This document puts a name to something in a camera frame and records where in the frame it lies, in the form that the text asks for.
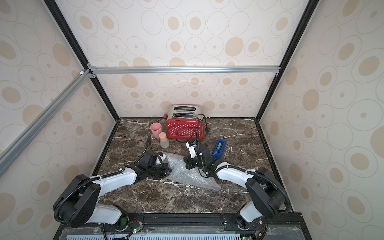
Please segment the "clear bubble wrap sheet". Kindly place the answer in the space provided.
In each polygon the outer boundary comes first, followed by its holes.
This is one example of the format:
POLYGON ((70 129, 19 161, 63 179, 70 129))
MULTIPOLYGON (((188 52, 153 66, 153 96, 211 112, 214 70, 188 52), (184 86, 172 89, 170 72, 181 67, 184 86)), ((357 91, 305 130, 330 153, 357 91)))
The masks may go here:
POLYGON ((169 167, 172 170, 166 179, 183 185, 200 187, 215 191, 219 191, 221 189, 215 179, 202 177, 198 168, 187 170, 183 156, 172 153, 165 153, 165 155, 167 156, 166 162, 169 164, 169 167))

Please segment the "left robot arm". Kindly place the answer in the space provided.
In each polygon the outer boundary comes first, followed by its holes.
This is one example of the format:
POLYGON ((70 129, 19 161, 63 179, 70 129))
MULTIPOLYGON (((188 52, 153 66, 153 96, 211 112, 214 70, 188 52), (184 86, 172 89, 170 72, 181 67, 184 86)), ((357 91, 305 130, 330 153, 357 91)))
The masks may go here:
POLYGON ((141 156, 124 169, 102 176, 76 176, 54 203, 54 219, 71 228, 104 224, 119 232, 126 230, 132 223, 128 213, 120 207, 101 204, 100 198, 147 178, 159 180, 167 177, 172 170, 166 158, 165 153, 153 151, 151 140, 147 139, 141 156))

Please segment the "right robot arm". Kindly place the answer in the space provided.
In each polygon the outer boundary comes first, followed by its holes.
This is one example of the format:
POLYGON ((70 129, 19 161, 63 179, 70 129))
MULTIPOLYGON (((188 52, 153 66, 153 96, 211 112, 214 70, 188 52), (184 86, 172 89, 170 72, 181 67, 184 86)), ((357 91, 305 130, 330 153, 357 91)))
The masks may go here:
POLYGON ((251 223, 261 217, 271 219, 277 213, 291 211, 287 192, 266 168, 246 170, 215 160, 205 145, 189 141, 186 146, 190 152, 190 156, 184 158, 188 170, 198 168, 204 177, 229 181, 247 189, 251 202, 240 209, 236 219, 241 230, 248 230, 251 223))

